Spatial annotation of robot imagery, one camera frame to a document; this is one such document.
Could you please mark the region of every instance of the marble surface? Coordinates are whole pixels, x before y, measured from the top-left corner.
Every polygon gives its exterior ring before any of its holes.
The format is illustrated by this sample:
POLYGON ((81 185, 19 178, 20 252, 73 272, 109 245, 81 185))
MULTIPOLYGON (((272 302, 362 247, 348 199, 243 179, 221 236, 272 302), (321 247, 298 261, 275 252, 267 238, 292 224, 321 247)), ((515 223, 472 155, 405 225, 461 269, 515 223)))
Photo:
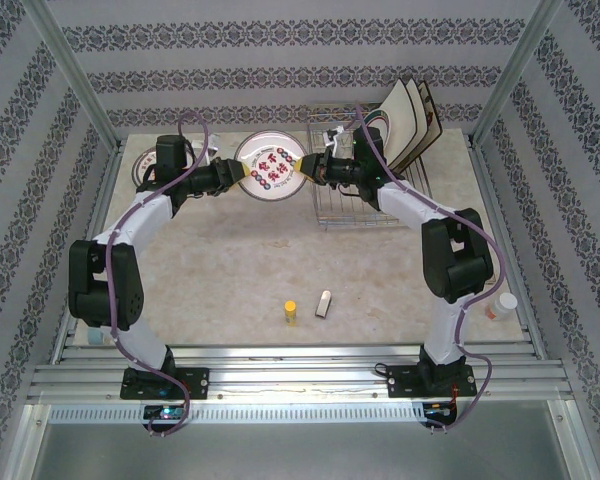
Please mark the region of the marble surface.
MULTIPOLYGON (((291 133, 306 145, 305 132, 291 133)), ((233 157, 246 136, 221 134, 220 156, 233 157)), ((155 139, 129 136, 107 225, 133 199, 131 166, 155 139)), ((486 222, 462 132, 446 130, 423 158, 434 198, 473 207, 486 222)), ((421 343, 433 297, 422 277, 420 243, 420 233, 405 227, 325 231, 308 182, 273 203, 236 186, 217 198, 188 201, 142 253, 144 315, 168 344, 421 343), (326 319, 314 316, 323 290, 333 296, 326 319), (285 323, 286 300, 298 305, 295 327, 285 323)), ((515 315, 493 322, 477 305, 468 339, 523 336, 515 315)), ((87 343, 82 323, 74 343, 87 343)))

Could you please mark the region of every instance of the metal wire rack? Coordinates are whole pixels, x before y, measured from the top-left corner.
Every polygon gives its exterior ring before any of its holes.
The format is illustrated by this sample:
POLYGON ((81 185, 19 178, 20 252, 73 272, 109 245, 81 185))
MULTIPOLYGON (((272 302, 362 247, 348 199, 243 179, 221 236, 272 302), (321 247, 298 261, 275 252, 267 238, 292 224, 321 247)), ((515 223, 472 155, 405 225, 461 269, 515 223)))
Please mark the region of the metal wire rack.
MULTIPOLYGON (((316 106, 308 112, 307 133, 309 149, 312 153, 324 152, 323 133, 340 123, 349 123, 355 116, 355 106, 351 105, 316 106), (327 122, 326 110, 337 111, 335 121, 327 122)), ((343 156, 353 157, 353 129, 347 130, 342 136, 341 148, 343 156)), ((422 158, 418 157, 404 172, 405 178, 420 192, 432 197, 431 185, 427 178, 422 158)), ((325 228, 337 227, 388 227, 399 226, 395 217, 374 210, 357 198, 355 186, 333 190, 328 186, 311 184, 311 194, 318 223, 325 228)))

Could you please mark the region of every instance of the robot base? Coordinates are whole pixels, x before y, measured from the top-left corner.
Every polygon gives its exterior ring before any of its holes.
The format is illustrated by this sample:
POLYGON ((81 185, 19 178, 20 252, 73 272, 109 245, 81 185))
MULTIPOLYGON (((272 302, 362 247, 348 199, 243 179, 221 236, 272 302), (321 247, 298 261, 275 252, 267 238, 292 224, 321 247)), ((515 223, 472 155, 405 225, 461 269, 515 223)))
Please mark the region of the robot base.
MULTIPOLYGON (((173 352, 167 347, 167 354, 160 371, 185 385, 191 400, 207 399, 208 368, 176 367, 173 352)), ((180 387, 158 375, 129 367, 122 377, 120 398, 123 400, 184 400, 184 393, 180 387)))
POLYGON ((473 369, 465 362, 462 357, 436 365, 421 347, 417 365, 388 365, 382 376, 387 379, 389 398, 444 398, 454 396, 454 390, 457 397, 475 397, 473 369))

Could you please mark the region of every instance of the striped wall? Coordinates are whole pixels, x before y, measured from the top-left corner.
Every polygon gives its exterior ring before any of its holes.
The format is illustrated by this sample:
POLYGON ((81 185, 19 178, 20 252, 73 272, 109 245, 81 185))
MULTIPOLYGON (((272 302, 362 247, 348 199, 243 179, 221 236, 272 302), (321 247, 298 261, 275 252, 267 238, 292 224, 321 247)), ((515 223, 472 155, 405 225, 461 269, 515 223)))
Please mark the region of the striped wall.
POLYGON ((108 155, 22 5, 0 0, 0 472, 108 155))
POLYGON ((308 106, 381 102, 426 79, 446 126, 469 131, 537 0, 181 2, 50 6, 121 134, 173 130, 202 109, 214 130, 307 121, 308 106))
POLYGON ((600 0, 563 3, 482 147, 600 464, 600 0))

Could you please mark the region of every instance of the purple cable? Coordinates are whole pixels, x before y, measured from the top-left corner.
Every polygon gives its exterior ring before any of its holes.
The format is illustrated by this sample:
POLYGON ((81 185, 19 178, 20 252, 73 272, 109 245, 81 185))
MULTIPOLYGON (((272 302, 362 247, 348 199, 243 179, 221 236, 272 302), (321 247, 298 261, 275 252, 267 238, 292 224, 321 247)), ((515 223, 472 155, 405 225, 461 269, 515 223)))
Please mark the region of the purple cable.
MULTIPOLYGON (((191 111, 191 110, 184 112, 180 116, 180 119, 178 120, 178 133, 182 136, 182 122, 183 122, 184 118, 188 115, 194 115, 196 117, 198 123, 200 123, 200 125, 202 125, 202 129, 204 130, 204 144, 202 146, 202 154, 200 155, 199 158, 196 159, 193 166, 191 168, 189 168, 186 172, 184 172, 182 175, 180 175, 178 178, 169 182, 164 187, 159 188, 158 190, 153 192, 151 195, 149 195, 147 198, 145 198, 142 202, 136 203, 133 207, 131 207, 122 216, 122 218, 120 218, 120 220, 118 221, 116 226, 113 228, 113 232, 111 232, 111 236, 109 237, 109 241, 107 242, 107 248, 105 250, 105 268, 107 271, 107 288, 109 291, 109 308, 111 310, 111 336, 113 337, 113 341, 116 344, 116 347, 118 348, 120 353, 122 353, 122 355, 124 355, 124 357, 127 358, 127 360, 129 360, 130 362, 132 362, 135 365, 138 365, 141 368, 144 368, 145 370, 153 373, 154 375, 158 375, 159 377, 162 377, 165 380, 173 383, 174 385, 179 387, 182 390, 182 392, 184 393, 184 405, 183 405, 184 406, 184 415, 182 416, 182 418, 180 419, 180 421, 178 423, 176 423, 169 430, 158 434, 151 428, 153 420, 151 420, 149 422, 149 425, 148 425, 149 433, 151 435, 160 435, 161 437, 166 437, 167 435, 171 435, 172 433, 177 432, 178 430, 180 430, 182 428, 184 423, 189 419, 189 409, 191 407, 190 406, 191 397, 189 396, 189 390, 187 389, 187 387, 185 385, 183 385, 180 381, 178 381, 177 379, 171 377, 170 375, 167 375, 166 373, 162 373, 160 370, 157 370, 157 369, 147 365, 146 363, 138 360, 136 357, 134 357, 129 352, 127 352, 127 350, 122 345, 122 342, 120 342, 119 334, 118 334, 118 308, 117 308, 117 302, 116 302, 116 287, 113 283, 113 267, 111 265, 111 251, 113 249, 113 242, 115 241, 116 237, 118 236, 120 228, 127 222, 127 220, 129 220, 129 218, 131 218, 131 216, 135 212, 137 212, 140 208, 142 208, 145 203, 150 202, 151 200, 158 197, 159 195, 162 195, 166 190, 177 185, 182 180, 184 180, 189 175, 191 175, 191 173, 193 173, 193 171, 196 168, 198 168, 198 165, 200 164, 202 159, 205 157, 205 155, 207 155, 207 146, 209 144, 209 130, 207 129, 206 122, 204 121, 202 116, 200 116, 199 113, 191 111)), ((191 144, 189 142, 187 142, 187 147, 189 147, 189 151, 190 151, 191 155, 195 158, 195 156, 193 154, 193 148, 191 147, 191 144)))
POLYGON ((456 215, 455 213, 449 212, 448 210, 441 208, 440 206, 436 205, 433 201, 431 201, 429 198, 422 195, 420 192, 405 187, 396 178, 396 176, 393 174, 393 172, 389 169, 387 164, 384 162, 382 155, 380 155, 380 152, 378 152, 378 149, 376 148, 375 144, 371 140, 371 135, 369 134, 369 129, 367 128, 367 125, 364 122, 364 116, 362 115, 362 109, 360 108, 360 105, 356 105, 356 116, 357 116, 358 120, 360 120, 360 122, 361 122, 362 131, 364 132, 364 136, 367 139, 367 142, 369 143, 371 150, 373 150, 373 153, 376 156, 376 159, 378 160, 378 162, 380 162, 380 165, 382 166, 382 168, 384 169, 386 174, 389 176, 389 178, 396 185, 398 185, 398 187, 400 187, 400 189, 403 192, 408 193, 412 197, 414 197, 417 200, 424 203, 426 206, 433 208, 434 211, 441 213, 442 215, 445 215, 449 218, 452 218, 453 220, 460 222, 463 225, 466 225, 471 230, 473 230, 478 235, 480 235, 482 238, 484 238, 487 241, 487 243, 491 246, 491 248, 493 248, 493 251, 496 253, 496 256, 498 257, 498 263, 500 264, 500 276, 498 277, 498 280, 496 281, 495 285, 493 287, 491 287, 489 290, 487 290, 486 292, 481 293, 480 295, 477 295, 477 296, 467 300, 464 303, 464 305, 462 306, 462 309, 460 310, 460 315, 458 315, 458 321, 456 322, 456 329, 455 329, 455 334, 454 334, 454 341, 456 343, 456 346, 458 347, 458 350, 460 350, 465 356, 470 357, 470 358, 477 358, 479 360, 486 362, 487 376, 485 377, 484 382, 482 383, 482 386, 480 387, 480 390, 478 390, 478 393, 475 396, 475 398, 473 399, 473 401, 464 410, 464 412, 462 412, 460 414, 460 416, 457 418, 457 420, 455 422, 453 422, 451 425, 449 425, 446 429, 439 428, 436 430, 436 431, 445 431, 446 432, 447 430, 451 430, 451 429, 457 427, 458 425, 460 425, 463 422, 463 420, 469 415, 469 413, 471 413, 471 411, 475 408, 476 404, 478 403, 478 400, 480 400, 480 397, 482 397, 482 394, 486 390, 487 385, 489 385, 489 381, 491 380, 491 374, 493 373, 493 364, 491 363, 491 360, 489 360, 489 357, 487 357, 486 355, 480 355, 477 353, 468 352, 464 348, 464 346, 462 346, 460 344, 460 332, 462 331, 462 324, 464 323, 467 309, 474 303, 477 303, 480 300, 487 298, 490 295, 492 295, 493 293, 495 293, 496 290, 498 290, 498 288, 500 288, 500 286, 504 283, 504 279, 506 277, 506 271, 505 271, 506 266, 504 263, 504 254, 502 253, 502 250, 500 250, 500 247, 498 247, 498 244, 495 242, 495 240, 493 238, 491 238, 487 234, 487 232, 485 232, 483 229, 481 229, 474 223, 470 222, 469 220, 465 220, 464 218, 456 215))
POLYGON ((351 127, 353 127, 353 125, 354 125, 354 124, 355 124, 357 121, 358 121, 358 117, 357 117, 357 116, 353 117, 353 120, 351 120, 349 123, 347 123, 347 124, 344 126, 344 129, 345 129, 345 131, 346 131, 346 130, 349 130, 351 127))

